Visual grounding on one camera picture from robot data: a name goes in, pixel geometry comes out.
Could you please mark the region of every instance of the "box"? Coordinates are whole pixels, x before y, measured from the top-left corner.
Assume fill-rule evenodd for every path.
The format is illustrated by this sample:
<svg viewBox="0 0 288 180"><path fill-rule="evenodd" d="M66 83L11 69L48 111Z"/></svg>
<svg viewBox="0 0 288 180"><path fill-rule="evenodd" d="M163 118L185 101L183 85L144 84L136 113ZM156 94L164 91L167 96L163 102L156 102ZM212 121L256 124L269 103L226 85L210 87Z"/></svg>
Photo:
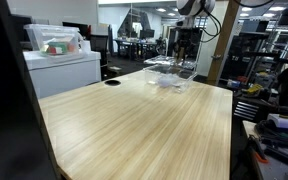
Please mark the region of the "box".
<svg viewBox="0 0 288 180"><path fill-rule="evenodd" d="M145 80L149 84L156 84L163 88L172 88L178 93L185 92L197 72L184 69L181 66L170 66L157 64L143 69Z"/></svg>
<svg viewBox="0 0 288 180"><path fill-rule="evenodd" d="M79 53L81 35L78 28L28 24L24 29L28 33L33 51L51 56Z"/></svg>

